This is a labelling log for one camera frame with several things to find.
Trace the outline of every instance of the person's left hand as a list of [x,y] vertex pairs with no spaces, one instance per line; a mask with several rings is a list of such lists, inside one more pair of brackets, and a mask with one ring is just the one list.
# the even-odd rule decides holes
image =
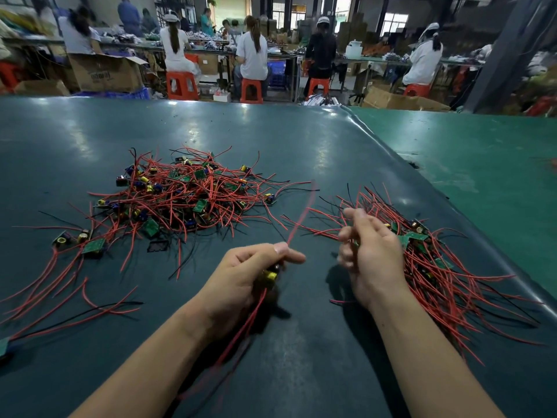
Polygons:
[[254,282],[263,270],[277,262],[302,264],[305,260],[303,253],[290,249],[285,242],[233,248],[186,305],[195,306],[209,338],[224,337],[254,303]]

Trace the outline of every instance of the black pants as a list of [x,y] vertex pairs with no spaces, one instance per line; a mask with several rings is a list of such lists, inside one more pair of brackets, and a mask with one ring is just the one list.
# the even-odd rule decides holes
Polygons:
[[306,87],[303,90],[303,97],[306,98],[308,96],[312,77],[316,79],[328,79],[331,77],[331,75],[332,75],[332,69],[318,69],[317,67],[315,67],[314,64],[312,64],[308,69],[308,83],[306,83]]

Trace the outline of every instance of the person in teal shirt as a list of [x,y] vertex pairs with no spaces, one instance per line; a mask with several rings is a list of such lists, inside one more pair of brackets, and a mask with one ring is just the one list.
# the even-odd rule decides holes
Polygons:
[[206,8],[201,15],[201,32],[206,33],[210,37],[214,35],[210,8]]

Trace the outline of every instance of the fingernail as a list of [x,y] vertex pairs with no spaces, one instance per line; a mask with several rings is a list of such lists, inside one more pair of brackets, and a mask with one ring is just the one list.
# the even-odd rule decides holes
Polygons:
[[273,245],[273,247],[275,248],[276,253],[278,253],[279,255],[288,252],[288,244],[286,242],[279,242]]

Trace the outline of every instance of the hat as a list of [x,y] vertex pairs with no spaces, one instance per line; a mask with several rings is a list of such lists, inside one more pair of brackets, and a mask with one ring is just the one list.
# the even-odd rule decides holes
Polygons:
[[180,21],[178,19],[178,16],[176,16],[175,14],[172,13],[167,13],[164,15],[164,20],[165,21]]

